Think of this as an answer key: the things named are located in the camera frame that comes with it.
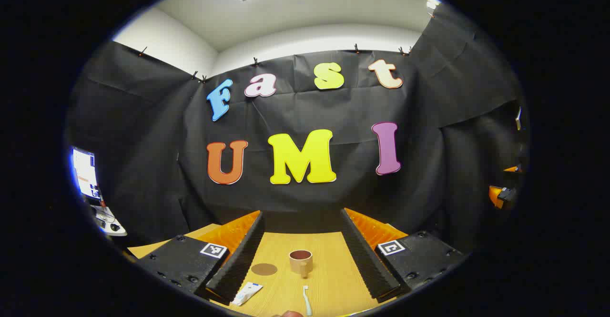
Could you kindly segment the wooden desktop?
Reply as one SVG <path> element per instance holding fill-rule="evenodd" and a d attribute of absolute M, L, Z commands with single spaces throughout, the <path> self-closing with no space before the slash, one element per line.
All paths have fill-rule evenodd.
<path fill-rule="evenodd" d="M 294 250 L 312 253 L 313 269 L 301 278 L 290 267 Z M 379 306 L 364 284 L 341 232 L 269 233 L 261 239 L 253 264 L 274 265 L 277 271 L 261 276 L 249 271 L 244 282 L 262 289 L 242 306 L 223 306 L 225 310 L 255 317 L 280 315 L 288 310 L 306 313 L 308 298 L 312 317 L 339 317 Z"/>

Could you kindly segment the white toothpaste tube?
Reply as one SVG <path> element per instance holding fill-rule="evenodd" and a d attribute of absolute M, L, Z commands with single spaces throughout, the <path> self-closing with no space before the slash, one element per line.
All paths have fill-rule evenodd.
<path fill-rule="evenodd" d="M 242 304 L 244 304 L 248 300 L 250 300 L 253 297 L 253 295 L 255 295 L 256 293 L 261 291 L 261 289 L 263 287 L 264 286 L 260 285 L 260 284 L 255 284 L 253 282 L 247 282 L 244 285 L 244 287 L 238 291 L 237 295 L 235 296 L 235 298 L 233 299 L 231 304 L 233 304 L 235 306 L 242 306 Z"/>

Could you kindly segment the white desktop device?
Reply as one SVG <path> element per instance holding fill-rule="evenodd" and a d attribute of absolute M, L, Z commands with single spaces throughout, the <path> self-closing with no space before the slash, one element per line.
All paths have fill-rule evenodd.
<path fill-rule="evenodd" d="M 128 235 L 126 229 L 116 219 L 109 207 L 90 205 L 90 210 L 94 221 L 107 236 L 124 237 Z"/>

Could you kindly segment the black backdrop cloth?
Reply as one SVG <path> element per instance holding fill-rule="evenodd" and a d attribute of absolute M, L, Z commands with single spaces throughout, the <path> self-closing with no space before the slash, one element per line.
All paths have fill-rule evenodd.
<path fill-rule="evenodd" d="M 323 51 L 202 84 L 116 42 L 85 65 L 67 138 L 94 154 L 128 246 L 250 212 L 269 232 L 339 230 L 344 207 L 470 252 L 508 218 L 517 78 L 491 39 L 439 6 L 409 56 Z"/>

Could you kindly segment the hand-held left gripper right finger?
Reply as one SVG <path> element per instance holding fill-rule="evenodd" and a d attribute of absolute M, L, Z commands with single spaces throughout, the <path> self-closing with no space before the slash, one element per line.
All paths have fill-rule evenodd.
<path fill-rule="evenodd" d="M 420 291 L 466 258 L 428 231 L 406 234 L 348 208 L 340 215 L 346 245 L 378 302 Z"/>

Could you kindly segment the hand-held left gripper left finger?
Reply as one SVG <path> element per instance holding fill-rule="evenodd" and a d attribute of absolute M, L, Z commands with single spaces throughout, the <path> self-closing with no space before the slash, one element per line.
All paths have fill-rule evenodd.
<path fill-rule="evenodd" d="M 237 295 L 265 233 L 254 211 L 198 238 L 177 235 L 137 264 L 182 291 L 225 305 Z"/>

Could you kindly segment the computer monitor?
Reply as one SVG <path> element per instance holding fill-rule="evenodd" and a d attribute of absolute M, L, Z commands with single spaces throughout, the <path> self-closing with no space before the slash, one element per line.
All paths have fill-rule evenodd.
<path fill-rule="evenodd" d="M 102 195 L 96 175 L 95 154 L 82 148 L 72 147 L 71 163 L 79 193 L 85 198 L 100 202 Z"/>

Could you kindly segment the beige cup with handle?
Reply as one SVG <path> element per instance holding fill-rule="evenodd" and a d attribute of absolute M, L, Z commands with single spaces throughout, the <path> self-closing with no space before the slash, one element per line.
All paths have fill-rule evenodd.
<path fill-rule="evenodd" d="M 313 254 L 309 250 L 294 250 L 288 254 L 291 270 L 301 278 L 308 278 L 313 269 Z"/>

